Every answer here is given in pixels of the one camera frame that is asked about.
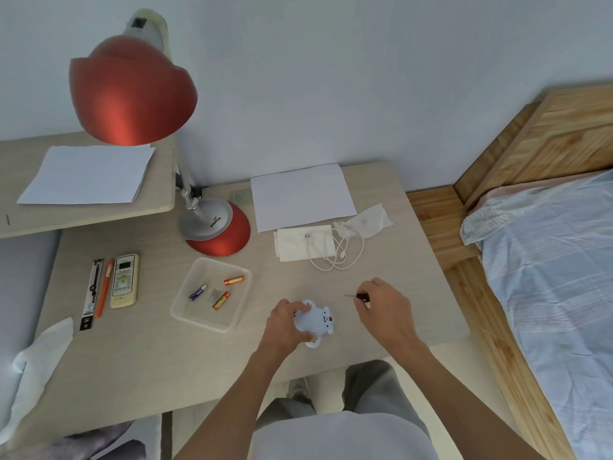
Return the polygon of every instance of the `orange pen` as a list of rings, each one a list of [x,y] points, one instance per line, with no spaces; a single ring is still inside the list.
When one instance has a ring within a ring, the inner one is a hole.
[[[109,290],[109,283],[111,282],[111,271],[113,270],[113,263],[114,260],[109,260],[109,262],[107,262],[107,270],[104,273],[104,282],[102,284],[102,290],[100,291],[98,306],[96,307],[96,319],[102,316],[104,301],[107,299],[107,291]]]

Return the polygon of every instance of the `orange battery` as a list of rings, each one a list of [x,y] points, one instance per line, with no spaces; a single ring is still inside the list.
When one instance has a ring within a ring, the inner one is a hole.
[[[218,309],[220,308],[220,306],[222,306],[222,305],[224,304],[224,302],[225,302],[226,300],[228,300],[228,297],[230,297],[230,293],[229,293],[229,292],[224,293],[224,294],[223,294],[223,295],[222,295],[222,296],[219,298],[219,300],[215,302],[215,304],[213,305],[213,309],[214,309],[214,310],[218,310]]]
[[[235,278],[224,279],[224,285],[229,286],[230,284],[234,284],[235,282],[242,282],[245,280],[245,276],[236,276]]]

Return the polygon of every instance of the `left hand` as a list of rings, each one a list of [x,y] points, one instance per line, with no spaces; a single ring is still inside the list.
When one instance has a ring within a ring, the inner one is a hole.
[[[266,328],[258,350],[276,357],[281,364],[288,355],[296,350],[299,343],[317,340],[313,332],[298,331],[294,324],[296,311],[309,311],[310,309],[311,305],[305,305],[302,302],[290,303],[287,299],[281,299],[266,320]]]

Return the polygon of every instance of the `lamp head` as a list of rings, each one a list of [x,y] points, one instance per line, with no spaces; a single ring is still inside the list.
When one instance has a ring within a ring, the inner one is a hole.
[[[72,104],[81,125],[113,145],[168,137],[188,121],[198,101],[188,72],[164,53],[165,22],[138,14],[123,35],[107,38],[70,64]]]

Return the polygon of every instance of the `foot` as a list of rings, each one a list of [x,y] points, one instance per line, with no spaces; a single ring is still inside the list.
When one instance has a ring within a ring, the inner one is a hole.
[[[287,389],[287,398],[293,399],[296,395],[309,399],[308,396],[308,383],[306,378],[292,379],[289,382],[289,389]]]

